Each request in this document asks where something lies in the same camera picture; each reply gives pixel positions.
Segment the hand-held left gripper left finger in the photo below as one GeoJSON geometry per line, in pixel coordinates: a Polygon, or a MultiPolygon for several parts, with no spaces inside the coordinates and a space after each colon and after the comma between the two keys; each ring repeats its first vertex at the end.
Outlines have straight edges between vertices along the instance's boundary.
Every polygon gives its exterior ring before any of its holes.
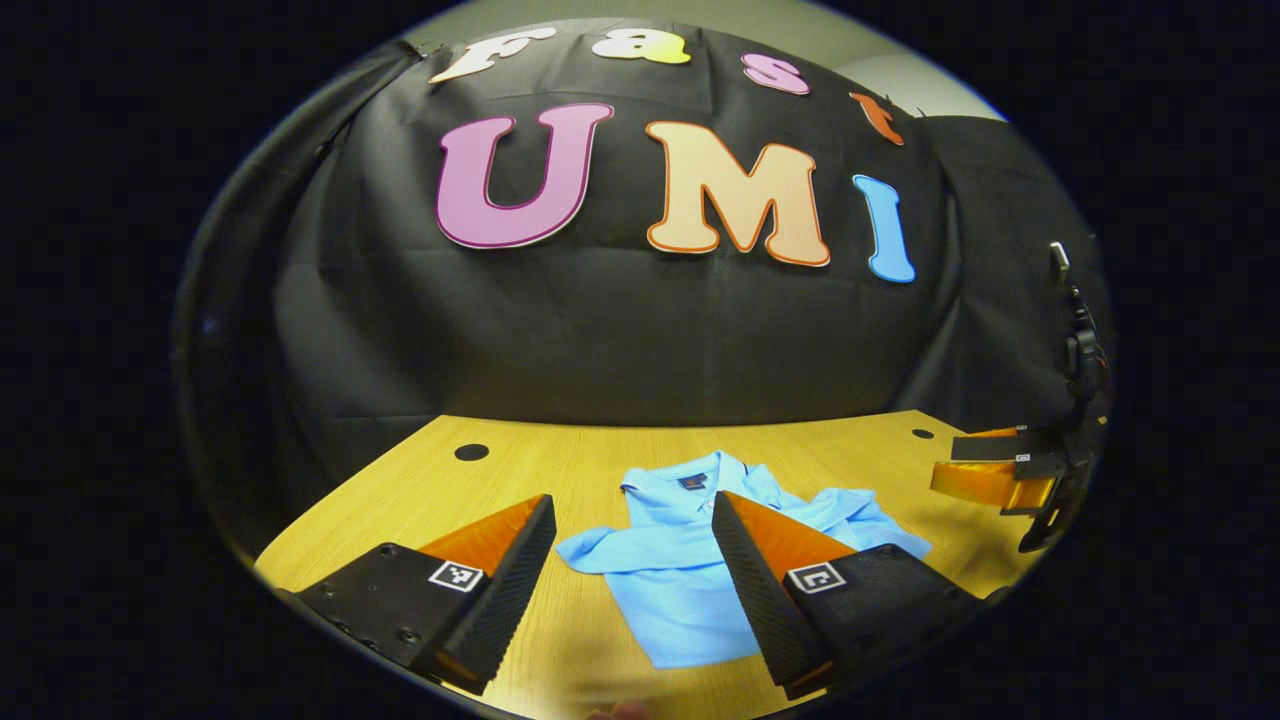
{"type": "Polygon", "coordinates": [[[529,607],[556,532],[552,496],[534,495],[419,548],[375,544],[303,589],[278,594],[416,676],[481,694],[529,607]]]}

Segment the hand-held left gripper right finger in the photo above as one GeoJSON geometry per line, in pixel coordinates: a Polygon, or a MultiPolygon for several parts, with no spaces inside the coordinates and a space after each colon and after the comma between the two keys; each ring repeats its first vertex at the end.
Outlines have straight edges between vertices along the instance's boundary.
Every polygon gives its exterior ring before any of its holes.
{"type": "Polygon", "coordinates": [[[762,657],[790,700],[901,667],[986,601],[895,543],[854,550],[740,495],[712,529],[762,657]]]}

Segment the light blue T-shirt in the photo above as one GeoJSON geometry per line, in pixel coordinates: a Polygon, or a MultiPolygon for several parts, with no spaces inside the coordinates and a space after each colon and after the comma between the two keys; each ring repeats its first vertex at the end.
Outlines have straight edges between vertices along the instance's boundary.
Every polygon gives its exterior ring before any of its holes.
{"type": "Polygon", "coordinates": [[[771,469],[716,451],[667,468],[632,468],[620,483],[626,528],[596,527],[561,541],[573,571],[600,575],[654,667],[700,667],[759,653],[712,530],[716,496],[740,495],[863,551],[892,543],[916,559],[928,541],[902,529],[872,489],[827,488],[804,500],[771,469]]]}

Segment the black backdrop cloth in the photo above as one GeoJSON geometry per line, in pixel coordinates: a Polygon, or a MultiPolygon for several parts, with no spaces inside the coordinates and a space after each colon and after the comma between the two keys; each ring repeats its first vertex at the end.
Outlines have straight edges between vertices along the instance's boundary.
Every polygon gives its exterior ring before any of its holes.
{"type": "Polygon", "coordinates": [[[175,389],[252,553],[442,415],[1055,427],[1075,400],[1053,245],[1115,363],[1097,236],[987,108],[641,18],[394,38],[212,202],[175,389]]]}

